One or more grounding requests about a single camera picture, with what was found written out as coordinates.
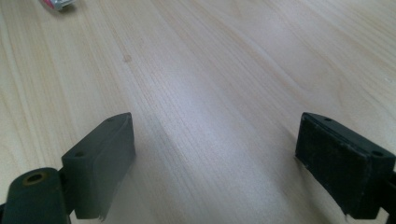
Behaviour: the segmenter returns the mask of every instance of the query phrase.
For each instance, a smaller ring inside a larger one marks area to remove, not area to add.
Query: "tabletop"
[[[136,160],[105,223],[346,217],[295,159],[303,112],[396,153],[396,2],[0,0],[0,197],[131,112]],[[73,223],[100,223],[76,220]]]

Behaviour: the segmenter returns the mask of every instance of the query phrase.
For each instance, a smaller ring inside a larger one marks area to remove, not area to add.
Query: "black bracket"
[[[296,157],[344,214],[375,219],[379,208],[396,223],[395,156],[335,120],[303,113]]]
[[[68,224],[73,210],[77,218],[105,218],[134,156],[131,114],[106,119],[62,156],[60,171],[40,168],[16,178],[0,224]]]

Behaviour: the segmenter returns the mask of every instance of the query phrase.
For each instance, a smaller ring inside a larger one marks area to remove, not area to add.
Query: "round hole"
[[[47,177],[47,174],[43,173],[43,172],[28,175],[23,179],[23,185],[29,186],[29,185],[37,184],[37,183],[43,181],[46,177]]]
[[[372,151],[372,154],[377,156],[377,157],[384,156],[384,154],[382,154],[382,152],[379,152],[379,151]]]
[[[76,157],[82,157],[82,156],[84,156],[84,152],[78,152],[78,153],[76,153],[76,155],[75,155]]]

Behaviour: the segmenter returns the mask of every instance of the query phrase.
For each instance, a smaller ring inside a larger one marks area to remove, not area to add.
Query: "wooden table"
[[[304,111],[396,152],[395,1],[0,1],[1,200],[130,111],[137,158],[105,223],[346,218],[294,159]],[[97,220],[74,223],[99,223]]]

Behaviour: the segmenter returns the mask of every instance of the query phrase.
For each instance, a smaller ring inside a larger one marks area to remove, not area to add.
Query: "clear plastic object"
[[[55,10],[62,10],[65,6],[75,2],[76,0],[42,0],[47,6]]]

